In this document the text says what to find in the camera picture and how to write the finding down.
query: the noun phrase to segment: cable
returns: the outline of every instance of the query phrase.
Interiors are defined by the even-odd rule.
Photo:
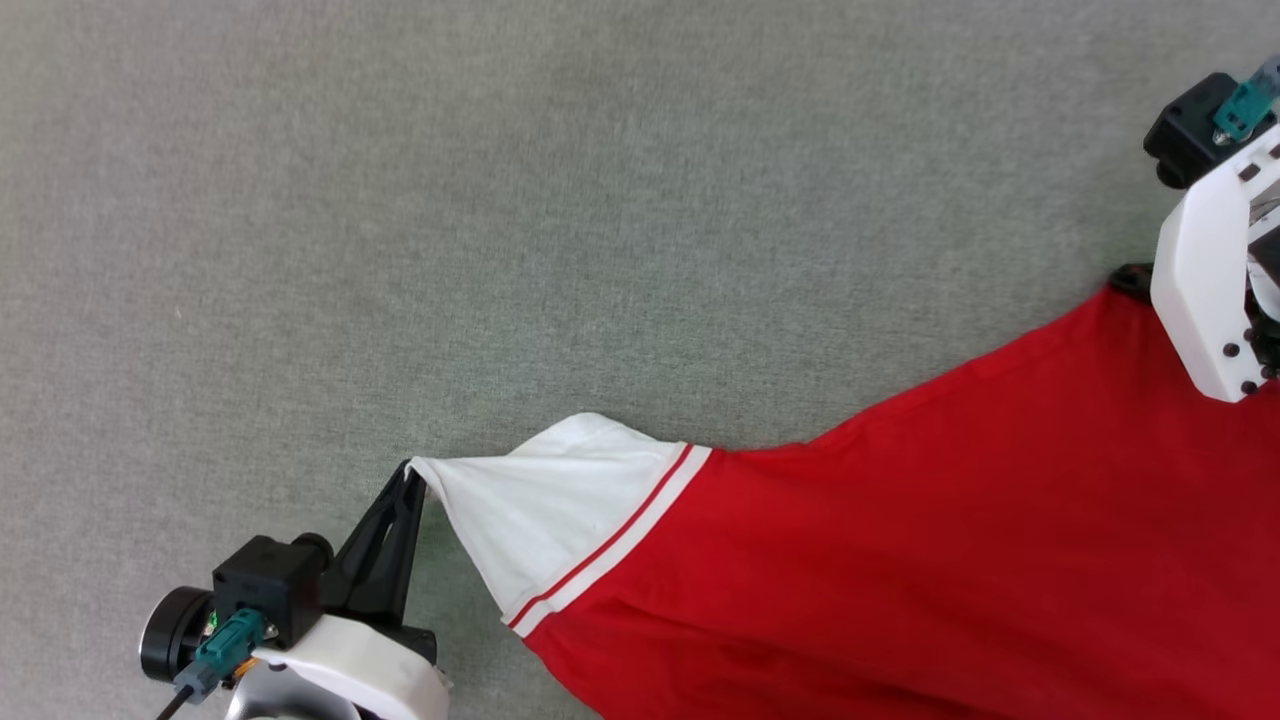
[[[182,707],[184,702],[187,702],[188,697],[191,697],[192,691],[193,688],[191,685],[187,685],[186,688],[178,691],[178,694],[173,696],[173,700],[169,701],[169,705],[164,706],[164,710],[160,711],[160,715],[156,715],[156,720],[169,720],[170,717],[173,717],[173,714],[178,712],[178,708]]]

